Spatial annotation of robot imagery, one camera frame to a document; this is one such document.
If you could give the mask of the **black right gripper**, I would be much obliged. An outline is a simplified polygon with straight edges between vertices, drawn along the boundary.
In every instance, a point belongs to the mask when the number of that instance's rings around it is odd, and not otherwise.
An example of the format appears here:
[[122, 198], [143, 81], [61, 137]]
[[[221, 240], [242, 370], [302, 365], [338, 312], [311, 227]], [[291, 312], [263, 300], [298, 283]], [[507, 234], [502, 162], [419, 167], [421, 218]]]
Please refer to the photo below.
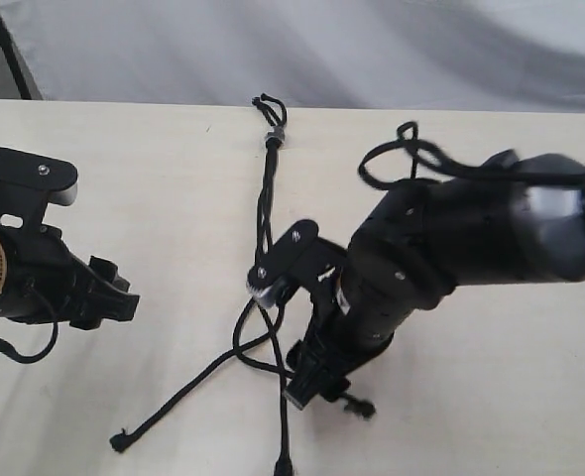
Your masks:
[[411, 315], [411, 303], [391, 296], [351, 268], [334, 280], [327, 314], [316, 307], [292, 358], [293, 377], [285, 398], [297, 409], [332, 387], [348, 387], [349, 376], [392, 342], [396, 329]]

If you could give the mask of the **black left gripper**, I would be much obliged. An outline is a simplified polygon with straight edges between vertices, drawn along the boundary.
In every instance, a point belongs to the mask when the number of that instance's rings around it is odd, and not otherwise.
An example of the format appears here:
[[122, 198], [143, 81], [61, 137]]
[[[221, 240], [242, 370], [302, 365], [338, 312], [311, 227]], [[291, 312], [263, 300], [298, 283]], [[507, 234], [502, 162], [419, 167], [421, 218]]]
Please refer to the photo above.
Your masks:
[[111, 261], [82, 262], [56, 233], [0, 226], [0, 317], [25, 324], [98, 327], [134, 318], [140, 297]]

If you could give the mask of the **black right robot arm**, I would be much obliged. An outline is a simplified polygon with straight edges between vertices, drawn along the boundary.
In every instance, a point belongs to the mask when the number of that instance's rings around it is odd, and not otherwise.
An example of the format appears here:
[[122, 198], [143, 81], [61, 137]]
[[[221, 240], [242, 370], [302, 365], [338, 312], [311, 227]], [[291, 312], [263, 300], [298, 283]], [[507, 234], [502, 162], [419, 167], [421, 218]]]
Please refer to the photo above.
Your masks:
[[343, 250], [310, 220], [292, 227], [287, 242], [309, 238], [310, 261], [335, 272], [314, 291], [311, 323], [289, 355], [292, 404], [334, 399], [411, 314], [460, 287], [585, 281], [585, 166], [505, 151], [483, 170], [496, 179], [401, 180]]

